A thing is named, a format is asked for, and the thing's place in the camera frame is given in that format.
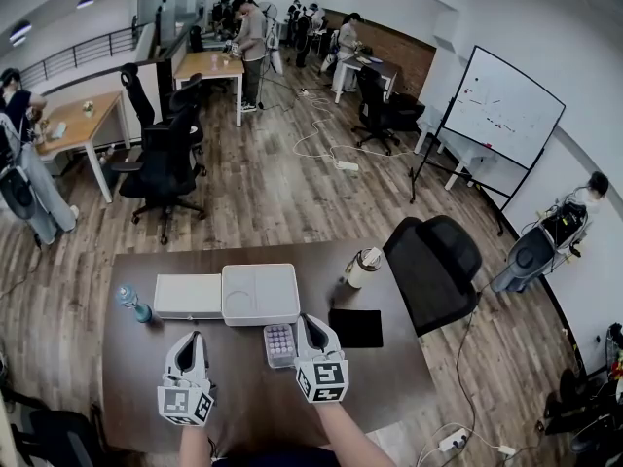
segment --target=white cable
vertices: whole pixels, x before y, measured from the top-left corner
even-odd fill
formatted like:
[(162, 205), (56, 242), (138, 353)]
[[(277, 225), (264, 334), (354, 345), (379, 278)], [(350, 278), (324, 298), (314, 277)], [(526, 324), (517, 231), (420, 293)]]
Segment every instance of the white cable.
[(335, 118), (335, 116), (333, 116), (333, 113), (327, 109), (324, 109), (322, 107), (319, 107), (321, 105), (330, 105), (331, 102), (328, 98), (324, 98), (324, 97), (319, 97), (318, 95), (316, 95), (315, 93), (308, 93), (307, 95), (303, 95), (302, 93), (299, 93), (299, 98), (303, 98), (306, 99), (310, 102), (311, 107), (313, 107), (314, 109), (318, 110), (318, 111), (323, 111), (327, 114), (329, 114), (329, 118), (324, 118), (322, 120), (317, 120), (314, 121), (311, 126), (313, 126), (313, 129), (315, 130), (314, 133), (312, 133), (311, 135), (305, 136), (303, 138), (301, 138), (296, 144), (294, 144), (294, 146), (292, 147), (292, 152), (294, 154), (296, 154), (297, 156), (300, 156), (302, 158), (313, 158), (313, 159), (317, 159), (317, 158), (331, 158), (333, 165), (337, 168), (338, 167), (338, 159), (335, 156), (335, 151), (334, 149), (339, 149), (339, 148), (343, 148), (343, 149), (352, 149), (353, 151), (359, 151), (359, 152), (364, 152), (366, 154), (373, 154), (375, 156), (381, 156), (382, 158), (397, 158), (399, 156), (405, 156), (405, 155), (413, 155), (415, 152), (414, 151), (410, 151), (410, 152), (401, 152), (399, 154), (391, 154), (391, 155), (387, 155), (387, 154), (381, 154), (379, 152), (374, 152), (374, 151), (369, 151), (367, 149), (360, 149), (358, 147), (352, 147), (350, 145), (343, 145), (343, 144), (336, 144), (336, 145), (332, 145), (331, 147), (329, 147), (329, 154), (302, 154), (300, 152), (298, 152), (296, 150), (297, 146), (309, 139), (312, 138), (313, 136), (319, 135), (320, 134), (320, 129), (318, 128), (318, 124), (320, 123), (326, 123), (328, 121), (331, 121)]
[(473, 429), (470, 429), (469, 427), (466, 427), (462, 424), (459, 424), (457, 422), (448, 422), (447, 424), (442, 425), (441, 427), (439, 427), (435, 432), (432, 433), (432, 435), (430, 436), (430, 438), (428, 438), (426, 440), (426, 443), (424, 443), (423, 448), (421, 449), (420, 452), (420, 456), (418, 457), (418, 463), (416, 464), (416, 467), (419, 467), (424, 460), (426, 459), (427, 456), (429, 456), (431, 453), (433, 453), (434, 451), (438, 451), (439, 449), (433, 449), (432, 451), (429, 451), (424, 458), (421, 458), (421, 456), (423, 455), (423, 453), (426, 451), (426, 447), (428, 446), (428, 442), (430, 440), (432, 440), (439, 431), (441, 431), (442, 429), (445, 429), (446, 427), (450, 427), (451, 425), (455, 425), (457, 427), (462, 427), (463, 429), (469, 431), (470, 433), (472, 433), (474, 436), (476, 436), (477, 438), (479, 438), (485, 445), (487, 445), (489, 448), (491, 449), (497, 449), (499, 450), (500, 447), (502, 447), (503, 445), (500, 445), (499, 447), (495, 447), (494, 445), (492, 445), (491, 443), (489, 443), (485, 438), (483, 438), (480, 434), (478, 434), (476, 431), (474, 431)]
[(424, 463), (424, 461), (426, 460), (426, 458), (427, 458), (427, 457), (428, 457), (431, 453), (434, 453), (434, 452), (436, 452), (436, 451), (439, 451), (439, 448), (432, 449), (431, 451), (429, 451), (429, 452), (428, 452), (428, 453), (424, 456), (424, 458), (423, 458), (422, 460), (419, 460), (419, 461), (418, 461), (418, 464), (416, 465), (416, 467), (420, 467), (420, 466)]

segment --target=ceiling light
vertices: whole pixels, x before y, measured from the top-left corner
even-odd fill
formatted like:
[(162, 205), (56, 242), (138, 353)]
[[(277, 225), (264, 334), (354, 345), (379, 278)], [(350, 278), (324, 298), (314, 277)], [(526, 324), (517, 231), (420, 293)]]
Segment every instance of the ceiling light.
[(85, 7), (88, 7), (89, 5), (91, 5), (92, 3), (93, 3), (93, 0), (81, 0), (80, 2), (78, 2), (76, 9), (84, 9)]
[(32, 24), (30, 24), (30, 22), (28, 22), (27, 20), (22, 20), (18, 22), (18, 24), (16, 24), (16, 27), (13, 28), (13, 31), (11, 32), (11, 36), (9, 37), (9, 40), (11, 40), (12, 42), (15, 42), (17, 38), (25, 35), (31, 29), (32, 29)]

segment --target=black office chair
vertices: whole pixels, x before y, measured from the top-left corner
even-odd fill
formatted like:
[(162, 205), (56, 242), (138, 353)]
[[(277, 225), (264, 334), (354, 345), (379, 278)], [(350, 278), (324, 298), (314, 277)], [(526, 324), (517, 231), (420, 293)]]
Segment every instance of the black office chair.
[(391, 140), (395, 145), (400, 144), (400, 140), (390, 133), (389, 129), (400, 131), (416, 131), (418, 129), (418, 118), (424, 110), (424, 106), (405, 105), (403, 97), (398, 95), (395, 99), (399, 101), (384, 101), (385, 90), (381, 85), (381, 75), (374, 69), (363, 66), (357, 71), (357, 83), (361, 90), (362, 101), (359, 105), (359, 121), (364, 126), (354, 126), (351, 131), (366, 131), (370, 135), (357, 142), (357, 147), (361, 147), (370, 140), (379, 140), (385, 147), (385, 153), (389, 156), (391, 149), (387, 145), (387, 140)]
[(154, 125), (143, 129), (143, 152), (136, 162), (112, 165), (113, 171), (128, 174), (119, 194), (125, 198), (145, 199), (145, 205), (132, 213), (134, 224), (138, 223), (142, 213), (156, 208), (162, 210), (162, 245), (168, 242), (166, 227), (174, 206), (198, 211), (199, 219), (205, 218), (203, 208), (180, 198), (196, 188), (197, 172), (191, 166), (190, 129), (197, 110), (190, 100), (194, 98), (194, 90), (199, 88), (200, 81), (201, 75), (193, 77), (186, 87), (173, 94), (171, 103), (179, 103), (184, 107), (178, 110), (170, 125)]
[(482, 257), (452, 218), (405, 218), (383, 250), (418, 336), (461, 319), (478, 305), (471, 280)]
[[(194, 80), (197, 79), (197, 76), (201, 79), (201, 75), (194, 75), (188, 82), (188, 85), (194, 85)], [(144, 129), (147, 126), (152, 126), (155, 118), (154, 108), (149, 102), (147, 95), (145, 95), (145, 90), (140, 83), (140, 79), (138, 78), (138, 66), (136, 64), (130, 62), (122, 66), (121, 83), (128, 92), (129, 101), (131, 102), (134, 111), (136, 111), (136, 116), (140, 121), (141, 129)], [(176, 113), (183, 109), (187, 103), (192, 102), (196, 108), (197, 114), (193, 125), (191, 126), (191, 144), (193, 146), (193, 150), (199, 155), (203, 154), (203, 130), (202, 124), (199, 120), (199, 112), (201, 110), (200, 96), (201, 94), (199, 89), (193, 89), (192, 95), (187, 93), (178, 94), (177, 96), (172, 95), (168, 104), (171, 111), (170, 119), (158, 123), (158, 125), (168, 125), (175, 117)], [(205, 166), (198, 163), (198, 171), (205, 175)]]
[(193, 53), (203, 52), (202, 29), (193, 26), (190, 32), (191, 50)]

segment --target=whiteboard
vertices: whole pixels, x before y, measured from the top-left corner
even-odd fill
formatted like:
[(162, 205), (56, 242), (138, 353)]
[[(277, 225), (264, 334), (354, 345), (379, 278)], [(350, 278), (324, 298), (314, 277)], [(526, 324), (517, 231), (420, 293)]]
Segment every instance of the whiteboard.
[(564, 110), (524, 73), (475, 47), (444, 127), (528, 168)]

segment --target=person in gray shirt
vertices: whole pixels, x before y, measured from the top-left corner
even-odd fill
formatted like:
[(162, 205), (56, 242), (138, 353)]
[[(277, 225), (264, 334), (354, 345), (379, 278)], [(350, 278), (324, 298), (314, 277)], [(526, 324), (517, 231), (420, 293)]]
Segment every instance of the person in gray shirt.
[(237, 54), (242, 55), (242, 112), (257, 110), (257, 92), (263, 74), (266, 49), (266, 17), (253, 0), (234, 0), (234, 12), (242, 14), (242, 28), (233, 42), (238, 43)]

